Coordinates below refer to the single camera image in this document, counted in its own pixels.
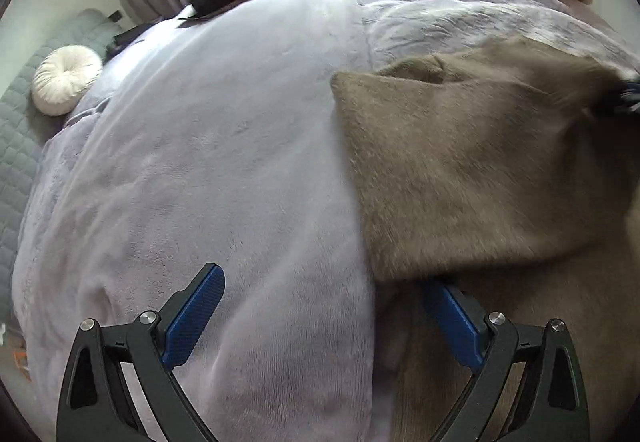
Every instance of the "bedroom wall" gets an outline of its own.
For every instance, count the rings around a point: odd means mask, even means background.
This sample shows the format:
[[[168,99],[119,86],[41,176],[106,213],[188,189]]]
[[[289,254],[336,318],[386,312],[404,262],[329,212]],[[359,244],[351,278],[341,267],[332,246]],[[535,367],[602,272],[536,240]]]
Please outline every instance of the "bedroom wall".
[[[0,95],[57,26],[89,8],[124,14],[119,0],[12,0],[0,19]],[[118,24],[132,27],[127,17]]]

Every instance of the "floor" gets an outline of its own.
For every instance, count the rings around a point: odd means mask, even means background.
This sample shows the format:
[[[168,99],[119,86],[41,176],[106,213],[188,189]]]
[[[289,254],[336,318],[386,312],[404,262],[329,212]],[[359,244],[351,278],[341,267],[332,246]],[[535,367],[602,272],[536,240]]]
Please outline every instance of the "floor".
[[[592,9],[623,35],[640,56],[640,5],[636,0],[594,0]],[[54,442],[52,430],[42,422],[32,386],[15,366],[12,350],[1,345],[0,378],[42,441]]]

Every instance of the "gray bedspread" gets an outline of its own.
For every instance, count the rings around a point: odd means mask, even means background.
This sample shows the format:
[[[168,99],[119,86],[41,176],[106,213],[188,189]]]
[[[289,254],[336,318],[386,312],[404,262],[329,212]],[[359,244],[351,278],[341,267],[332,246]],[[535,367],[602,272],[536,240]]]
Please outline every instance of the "gray bedspread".
[[[82,319],[132,321],[216,262],[225,295],[175,372],[213,434],[384,440],[392,392],[372,385],[373,287],[329,80],[520,33],[638,66],[572,14],[557,0],[252,0],[153,28],[49,143],[22,225],[13,295],[45,414]]]

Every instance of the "metal screw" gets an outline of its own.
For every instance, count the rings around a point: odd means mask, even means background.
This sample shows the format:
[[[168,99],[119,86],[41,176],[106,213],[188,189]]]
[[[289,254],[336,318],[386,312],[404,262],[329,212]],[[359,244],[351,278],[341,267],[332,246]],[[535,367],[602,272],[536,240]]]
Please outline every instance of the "metal screw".
[[[566,325],[561,319],[552,319],[551,328],[556,332],[564,332],[564,330],[566,329]]]
[[[502,325],[505,321],[507,321],[507,318],[502,312],[492,312],[491,314],[489,314],[489,321],[491,321],[491,323],[493,323],[494,325]]]
[[[87,330],[91,330],[94,327],[94,325],[95,325],[95,321],[93,319],[91,318],[85,319],[80,324],[80,329],[86,332]]]
[[[140,314],[140,323],[143,323],[145,325],[151,324],[156,320],[156,317],[158,316],[154,311],[147,310],[146,312]]]

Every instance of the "blue gripper pad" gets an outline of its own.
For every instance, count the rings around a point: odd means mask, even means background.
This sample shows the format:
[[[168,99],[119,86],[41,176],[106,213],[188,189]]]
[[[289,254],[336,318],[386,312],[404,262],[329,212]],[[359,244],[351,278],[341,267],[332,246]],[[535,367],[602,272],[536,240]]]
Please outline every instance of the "blue gripper pad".
[[[479,333],[446,285],[436,278],[424,284],[424,307],[438,323],[456,361],[473,372],[482,368]]]
[[[225,273],[213,265],[166,330],[162,364],[171,371],[187,362],[225,292]]]

